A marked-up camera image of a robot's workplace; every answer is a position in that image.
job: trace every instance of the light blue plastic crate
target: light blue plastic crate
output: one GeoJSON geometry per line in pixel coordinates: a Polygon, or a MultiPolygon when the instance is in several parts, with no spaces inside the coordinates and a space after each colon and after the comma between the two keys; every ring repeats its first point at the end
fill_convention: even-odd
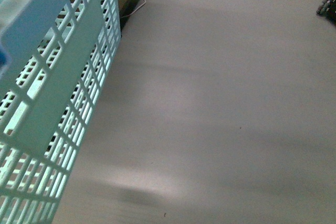
{"type": "Polygon", "coordinates": [[[51,223],[120,41],[118,0],[0,0],[0,223],[51,223]]]}

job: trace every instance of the gray floor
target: gray floor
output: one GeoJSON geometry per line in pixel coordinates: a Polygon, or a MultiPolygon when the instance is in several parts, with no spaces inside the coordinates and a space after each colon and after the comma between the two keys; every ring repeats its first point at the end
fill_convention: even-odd
{"type": "Polygon", "coordinates": [[[54,223],[336,223],[321,0],[148,0],[54,223]]]}

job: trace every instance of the smooth floor surface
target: smooth floor surface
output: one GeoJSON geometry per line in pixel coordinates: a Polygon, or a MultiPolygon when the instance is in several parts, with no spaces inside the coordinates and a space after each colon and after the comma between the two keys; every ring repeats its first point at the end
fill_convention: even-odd
{"type": "Polygon", "coordinates": [[[336,26],[322,0],[148,0],[55,224],[335,224],[336,26]]]}

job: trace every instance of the cable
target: cable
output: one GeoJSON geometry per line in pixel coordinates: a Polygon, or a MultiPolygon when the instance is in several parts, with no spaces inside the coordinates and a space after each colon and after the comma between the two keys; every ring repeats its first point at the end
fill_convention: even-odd
{"type": "Polygon", "coordinates": [[[132,13],[130,13],[129,15],[125,15],[125,16],[122,16],[121,18],[128,18],[130,16],[132,16],[134,13],[136,13],[138,10],[140,10],[145,4],[147,3],[146,0],[143,0],[143,3],[137,8],[135,9],[132,13]]]}

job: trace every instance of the wheel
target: wheel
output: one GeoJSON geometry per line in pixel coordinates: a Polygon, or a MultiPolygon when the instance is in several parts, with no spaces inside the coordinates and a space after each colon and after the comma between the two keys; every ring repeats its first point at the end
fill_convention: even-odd
{"type": "Polygon", "coordinates": [[[325,14],[325,12],[327,11],[327,8],[326,7],[323,7],[320,11],[320,15],[323,15],[325,14]]]}
{"type": "Polygon", "coordinates": [[[317,10],[316,10],[316,14],[319,15],[319,16],[322,16],[322,14],[321,14],[322,9],[323,9],[323,6],[320,5],[319,8],[317,8],[317,10]]]}

